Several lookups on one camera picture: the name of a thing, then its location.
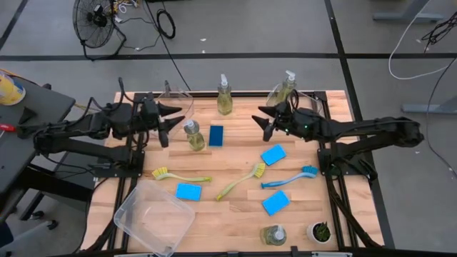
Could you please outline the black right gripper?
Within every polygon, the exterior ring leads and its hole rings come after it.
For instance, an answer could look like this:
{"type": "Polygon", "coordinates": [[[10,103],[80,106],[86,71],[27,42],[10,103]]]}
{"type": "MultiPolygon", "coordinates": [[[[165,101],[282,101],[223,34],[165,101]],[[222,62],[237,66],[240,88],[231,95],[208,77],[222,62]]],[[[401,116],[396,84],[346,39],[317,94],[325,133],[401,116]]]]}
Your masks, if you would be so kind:
{"type": "Polygon", "coordinates": [[[273,132],[277,130],[285,131],[286,134],[294,128],[293,112],[290,104],[283,101],[275,106],[259,106],[258,109],[273,117],[273,121],[261,118],[259,116],[252,116],[251,118],[263,129],[263,140],[269,141],[273,136],[273,132]]]}

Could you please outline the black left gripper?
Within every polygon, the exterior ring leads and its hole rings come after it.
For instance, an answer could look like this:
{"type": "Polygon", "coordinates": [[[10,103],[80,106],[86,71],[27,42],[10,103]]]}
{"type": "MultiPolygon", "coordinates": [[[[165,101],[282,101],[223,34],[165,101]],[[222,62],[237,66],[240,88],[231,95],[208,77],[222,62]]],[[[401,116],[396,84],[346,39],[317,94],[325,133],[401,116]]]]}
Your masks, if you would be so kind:
{"type": "Polygon", "coordinates": [[[139,112],[138,132],[149,132],[156,130],[159,133],[159,142],[163,148],[169,146],[168,133],[180,122],[185,119],[185,116],[177,116],[172,119],[161,121],[161,117],[178,113],[182,110],[181,107],[166,106],[155,101],[141,101],[139,112]]]}

